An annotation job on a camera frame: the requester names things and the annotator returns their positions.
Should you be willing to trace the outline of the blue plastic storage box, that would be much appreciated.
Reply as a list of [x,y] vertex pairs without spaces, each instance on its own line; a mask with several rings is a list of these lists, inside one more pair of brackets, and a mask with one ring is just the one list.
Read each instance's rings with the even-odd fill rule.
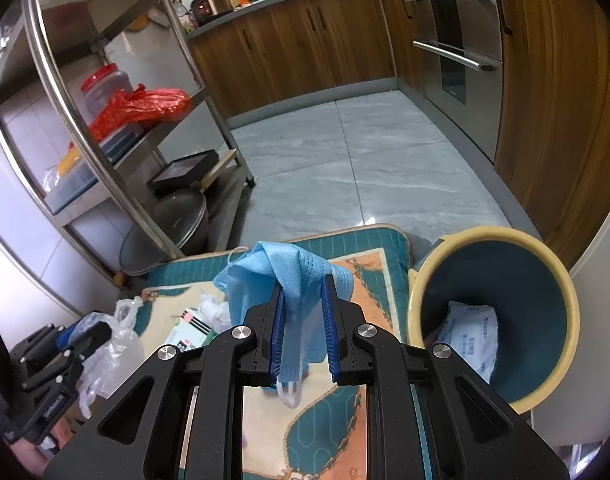
[[[112,164],[116,164],[136,144],[143,133],[144,130],[138,125],[126,125],[105,138],[101,142],[100,148],[107,159]],[[48,169],[43,176],[42,188],[46,193],[44,201],[52,214],[58,214],[75,198],[98,182],[87,162],[81,156],[74,155],[73,151],[70,150],[67,153],[69,158],[74,159],[67,169],[61,169],[61,166],[65,164],[65,158],[63,158],[57,165]]]

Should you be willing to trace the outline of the stainless steel built-in oven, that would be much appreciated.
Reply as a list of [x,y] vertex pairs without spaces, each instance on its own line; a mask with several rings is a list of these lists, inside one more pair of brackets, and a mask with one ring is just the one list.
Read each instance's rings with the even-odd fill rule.
[[416,23],[424,96],[494,160],[502,100],[497,1],[402,1]]

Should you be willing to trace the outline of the red plastic bag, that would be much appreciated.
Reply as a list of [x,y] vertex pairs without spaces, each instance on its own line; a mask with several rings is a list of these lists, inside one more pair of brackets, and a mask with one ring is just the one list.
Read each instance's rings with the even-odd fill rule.
[[191,113],[191,97],[183,90],[148,90],[139,84],[133,92],[116,91],[89,126],[92,139],[100,143],[114,131],[129,124],[147,125],[178,122]]

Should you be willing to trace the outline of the wooden kitchen cabinets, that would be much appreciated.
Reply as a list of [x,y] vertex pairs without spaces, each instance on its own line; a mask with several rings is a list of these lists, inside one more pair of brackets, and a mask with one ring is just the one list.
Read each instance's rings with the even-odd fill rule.
[[190,52],[225,118],[335,90],[393,84],[469,141],[568,266],[610,212],[610,14],[603,0],[496,0],[496,156],[423,93],[402,0],[265,0],[194,32]]

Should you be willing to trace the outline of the white black coupon box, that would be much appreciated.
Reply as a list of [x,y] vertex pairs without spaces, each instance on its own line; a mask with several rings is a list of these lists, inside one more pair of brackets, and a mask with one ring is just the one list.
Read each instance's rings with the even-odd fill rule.
[[200,318],[198,312],[186,309],[170,330],[164,344],[186,352],[206,346],[215,336],[214,330]]

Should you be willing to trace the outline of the stainless steel shelf rack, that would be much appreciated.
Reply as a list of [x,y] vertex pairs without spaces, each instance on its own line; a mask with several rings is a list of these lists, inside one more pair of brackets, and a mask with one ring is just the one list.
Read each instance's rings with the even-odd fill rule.
[[[95,110],[78,105],[63,78],[63,66],[94,55],[102,66],[92,84],[107,80],[118,69],[105,57],[106,45],[154,6],[164,9],[195,91],[133,82],[129,88],[110,91]],[[230,160],[238,167],[234,176],[247,186],[255,184],[229,125],[191,58],[174,0],[20,0],[20,14],[0,62],[0,107],[8,92],[25,78],[40,82],[58,123],[68,134],[67,152],[36,177],[0,115],[3,153],[43,218],[106,278],[119,273],[119,268],[109,266],[73,227],[106,200],[112,200],[163,257],[182,256],[186,243],[173,240],[155,221],[152,195],[137,193],[148,189],[148,179],[136,181],[134,176],[196,108],[208,107]]]

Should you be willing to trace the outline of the white tissue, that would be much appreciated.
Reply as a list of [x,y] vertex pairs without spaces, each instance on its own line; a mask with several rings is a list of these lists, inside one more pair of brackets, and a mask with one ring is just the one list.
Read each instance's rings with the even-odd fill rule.
[[218,301],[214,296],[201,294],[198,317],[216,334],[221,334],[232,327],[227,301]]

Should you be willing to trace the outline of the blue face mask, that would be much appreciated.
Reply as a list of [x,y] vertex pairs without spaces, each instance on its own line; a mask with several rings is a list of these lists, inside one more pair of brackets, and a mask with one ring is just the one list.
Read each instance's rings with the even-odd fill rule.
[[293,244],[258,242],[214,278],[214,285],[227,297],[235,325],[243,322],[249,308],[269,301],[274,286],[282,287],[286,319],[276,389],[288,408],[300,403],[308,365],[326,358],[321,309],[321,284],[326,275],[333,276],[338,298],[352,298],[354,278],[342,266]]

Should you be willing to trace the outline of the red lid plastic jar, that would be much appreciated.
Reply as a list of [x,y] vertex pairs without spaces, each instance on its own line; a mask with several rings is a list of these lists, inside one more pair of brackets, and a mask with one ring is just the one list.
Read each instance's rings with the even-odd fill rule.
[[134,91],[129,76],[116,63],[103,65],[90,75],[80,88],[84,105],[92,119],[96,118],[118,90]]

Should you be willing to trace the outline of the clear plastic bag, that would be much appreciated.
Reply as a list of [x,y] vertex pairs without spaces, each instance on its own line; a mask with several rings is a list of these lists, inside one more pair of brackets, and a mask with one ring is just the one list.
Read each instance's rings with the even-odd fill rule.
[[92,406],[96,400],[107,400],[143,363],[143,344],[134,331],[142,306],[140,297],[118,300],[112,315],[89,313],[74,329],[73,340],[84,336],[100,323],[105,323],[111,329],[110,339],[84,361],[84,371],[78,385],[78,405],[84,419],[92,416]]

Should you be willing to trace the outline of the yellow corn package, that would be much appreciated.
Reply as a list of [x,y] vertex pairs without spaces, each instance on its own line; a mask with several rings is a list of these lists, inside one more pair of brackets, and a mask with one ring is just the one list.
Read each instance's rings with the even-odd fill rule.
[[67,153],[58,163],[58,168],[56,168],[58,175],[60,177],[64,177],[78,164],[80,159],[80,151],[78,150],[77,146],[73,144],[73,142],[70,142],[70,144],[68,144]]

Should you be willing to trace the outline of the teal orange floor mat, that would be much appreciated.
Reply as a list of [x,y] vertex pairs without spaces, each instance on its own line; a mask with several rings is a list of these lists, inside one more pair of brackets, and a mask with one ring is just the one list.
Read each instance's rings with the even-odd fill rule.
[[[296,240],[352,274],[352,302],[366,320],[407,338],[407,274],[412,241],[390,224],[357,226]],[[224,300],[214,277],[242,250],[161,264],[148,274],[136,332],[145,353],[161,346],[185,310],[204,296]],[[305,362],[306,344],[287,344],[288,362],[303,364],[295,408],[273,389],[246,388],[242,476],[245,479],[363,479],[367,475],[367,398],[363,386],[332,382],[326,361]]]

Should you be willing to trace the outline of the black square tray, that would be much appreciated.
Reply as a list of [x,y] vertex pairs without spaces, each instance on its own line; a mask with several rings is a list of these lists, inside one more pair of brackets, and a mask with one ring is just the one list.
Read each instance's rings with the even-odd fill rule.
[[219,155],[215,150],[177,158],[168,162],[148,181],[148,188],[158,200],[161,200],[172,193],[190,188],[194,182],[201,182],[217,162]]

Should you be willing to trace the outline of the teal trash bin yellow rim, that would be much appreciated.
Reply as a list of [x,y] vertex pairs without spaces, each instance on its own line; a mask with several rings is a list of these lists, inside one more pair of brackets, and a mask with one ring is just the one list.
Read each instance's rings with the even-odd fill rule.
[[410,344],[445,334],[520,414],[559,387],[580,310],[570,274],[543,242],[504,226],[467,229],[440,238],[408,278]]

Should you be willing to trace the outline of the glass pot lid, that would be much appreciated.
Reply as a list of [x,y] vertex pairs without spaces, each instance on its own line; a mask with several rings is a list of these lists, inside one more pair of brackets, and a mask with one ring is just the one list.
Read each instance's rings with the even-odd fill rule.
[[[209,218],[207,200],[201,192],[182,190],[168,195],[153,206],[153,219],[186,256],[205,247]],[[165,254],[138,226],[133,226],[120,248],[122,270],[127,275],[139,276],[165,260]]]

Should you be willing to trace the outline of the electric rice cooker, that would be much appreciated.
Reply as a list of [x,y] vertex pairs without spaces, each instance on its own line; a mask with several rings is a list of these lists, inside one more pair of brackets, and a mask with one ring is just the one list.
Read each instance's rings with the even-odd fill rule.
[[234,11],[231,0],[192,0],[191,12],[198,26],[206,25]]

